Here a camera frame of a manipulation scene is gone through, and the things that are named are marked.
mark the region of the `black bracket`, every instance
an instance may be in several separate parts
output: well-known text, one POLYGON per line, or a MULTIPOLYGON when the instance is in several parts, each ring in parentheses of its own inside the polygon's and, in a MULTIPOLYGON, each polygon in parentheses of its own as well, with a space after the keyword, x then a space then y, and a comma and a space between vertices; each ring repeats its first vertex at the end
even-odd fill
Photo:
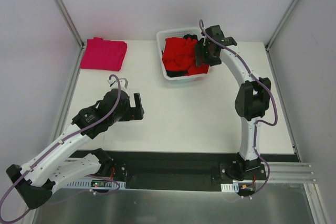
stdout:
POLYGON ((134 101, 135 101, 135 107, 131 107, 130 100, 128 100, 127 106, 129 107, 129 109, 119 120, 120 122, 143 119, 145 111, 143 110, 139 93, 134 94, 134 101))
MULTIPOLYGON (((11 165, 6 173, 14 183, 21 177, 21 168, 18 165, 11 165)), ((41 187, 36 187, 30 185, 30 180, 25 180, 24 178, 15 186, 18 193, 21 195, 24 202, 27 204, 30 210, 36 209, 42 206, 45 202, 47 202, 53 192, 51 189, 53 188, 55 182, 51 182, 49 179, 42 185, 41 187)))
MULTIPOLYGON (((237 42, 234 40, 233 37, 225 38, 221 27, 219 25, 211 26, 205 29, 205 32, 213 38, 218 43, 222 44, 223 46, 231 46, 237 45, 237 42)), ((219 65, 222 63, 220 57, 221 47, 215 43, 213 43, 209 39, 204 38, 200 39, 199 42, 195 45, 196 51, 196 66, 200 66, 201 64, 206 64, 210 66, 219 65)))
MULTIPOLYGON (((268 78, 259 78, 268 89, 271 89, 271 81, 268 78)), ((237 114, 247 121, 252 118, 263 117, 269 108, 269 94, 256 81, 246 81, 240 85, 235 101, 237 114)))

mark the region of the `white wall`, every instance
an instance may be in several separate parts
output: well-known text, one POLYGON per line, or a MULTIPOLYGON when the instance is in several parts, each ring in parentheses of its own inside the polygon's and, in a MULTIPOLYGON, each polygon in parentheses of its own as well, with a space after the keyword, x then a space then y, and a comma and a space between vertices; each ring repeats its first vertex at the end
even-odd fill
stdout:
MULTIPOLYGON (((11 185, 6 169, 38 154, 50 141, 78 47, 53 0, 0 0, 0 197, 11 185)), ((22 206, 17 192, 2 215, 22 206)))
POLYGON ((336 0, 302 0, 270 53, 299 153, 336 223, 336 0))
POLYGON ((155 39, 159 30, 220 24, 239 41, 267 42, 291 0, 63 0, 83 39, 155 39))

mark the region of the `white table surface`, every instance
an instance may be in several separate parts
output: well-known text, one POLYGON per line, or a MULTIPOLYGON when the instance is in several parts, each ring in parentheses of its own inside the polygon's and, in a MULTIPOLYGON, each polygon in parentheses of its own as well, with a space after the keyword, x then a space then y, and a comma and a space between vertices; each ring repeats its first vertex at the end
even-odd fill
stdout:
MULTIPOLYGON (((234 107, 238 84, 221 64, 201 80, 172 83, 163 78, 156 41, 126 41, 127 54, 119 72, 81 69, 66 125, 79 110, 95 104, 109 91, 107 78, 115 73, 129 81, 128 93, 139 92, 145 110, 142 121, 118 122, 81 148, 106 151, 236 153, 241 122, 234 107)), ((262 125, 260 152, 293 154, 264 45, 239 42, 241 56, 261 77, 272 82, 279 111, 277 126, 262 125)), ((273 121, 273 108, 264 117, 273 121)))

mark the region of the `pink towel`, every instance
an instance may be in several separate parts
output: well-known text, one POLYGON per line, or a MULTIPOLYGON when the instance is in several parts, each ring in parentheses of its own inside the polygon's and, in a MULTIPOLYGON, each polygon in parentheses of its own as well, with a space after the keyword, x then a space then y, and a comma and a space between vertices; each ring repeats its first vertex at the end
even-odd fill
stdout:
POLYGON ((127 51, 124 41, 88 39, 80 68, 119 71, 127 51))

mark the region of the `metal frame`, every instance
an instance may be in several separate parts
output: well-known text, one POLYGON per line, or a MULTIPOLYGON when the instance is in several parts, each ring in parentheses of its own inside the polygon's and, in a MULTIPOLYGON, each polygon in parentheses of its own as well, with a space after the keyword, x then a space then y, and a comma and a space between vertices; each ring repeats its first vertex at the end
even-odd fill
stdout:
POLYGON ((307 199, 315 224, 331 223, 327 211, 321 200, 319 186, 313 184, 304 184, 307 193, 307 199))
POLYGON ((286 106, 285 106, 285 104, 284 104, 284 99, 283 99, 283 97, 282 97, 281 86, 280 86, 280 83, 279 83, 279 81, 278 81, 278 76, 277 76, 277 73, 276 73, 276 71, 275 71, 274 65, 273 65, 273 63, 272 63, 271 56, 270 56, 270 54, 269 54, 269 49, 267 49, 267 48, 265 47, 265 50, 266 50, 266 54, 267 54, 268 63, 269 63, 269 66, 270 66, 270 68, 271 68, 271 72, 272 72, 272 75, 273 75, 273 79, 274 79, 275 87, 276 87, 277 92, 278 92, 278 95, 279 95, 280 105, 281 105, 282 111, 284 112, 284 118, 285 118, 285 122, 286 122, 287 130, 288 130, 288 133, 289 133, 289 138, 290 138, 290 140, 291 140, 291 142, 292 142, 292 146, 293 146, 294 153, 298 155, 299 160, 302 160, 302 159, 301 159, 301 156, 300 156, 300 152, 298 151, 298 146, 297 146, 297 144, 295 143, 295 139, 294 139, 294 135, 293 135, 292 128, 291 128, 290 123, 289 123, 289 119, 288 119, 288 114, 287 114, 286 106))
POLYGON ((64 18, 65 23, 67 24, 67 26, 69 27, 74 39, 76 40, 78 46, 80 48, 83 47, 83 40, 81 39, 74 23, 72 22, 72 19, 68 13, 67 8, 65 7, 64 3, 62 0, 54 0, 59 12, 61 13, 62 17, 64 18))
POLYGON ((297 6, 297 4, 300 2, 300 0, 292 0, 289 4, 289 6, 287 7, 285 13, 283 14, 283 16, 281 17, 281 20, 279 22, 279 24, 277 25, 275 31, 273 32, 270 40, 266 43, 266 48, 270 49, 271 46, 274 44, 275 40, 277 39, 278 35, 280 34, 280 32, 282 31, 283 27, 285 26, 285 24, 287 23, 290 15, 292 14, 292 12, 295 10, 295 7, 297 6))
POLYGON ((63 99, 60 112, 58 114, 58 121, 57 121, 55 129, 54 129, 54 131, 51 135, 50 142, 52 142, 54 139, 58 138, 58 136, 63 132, 64 124, 65 124, 65 121, 67 119, 67 115, 68 115, 69 108, 70 108, 70 105, 71 105, 72 96, 73 96, 75 88, 76 88, 76 84, 77 84, 77 80, 78 80, 78 76, 79 76, 79 72, 80 72, 80 62, 82 60, 84 52, 85 52, 84 49, 80 49, 79 54, 77 56, 75 66, 72 70, 70 80, 69 80, 68 85, 67 85, 67 91, 66 91, 65 97, 63 99))

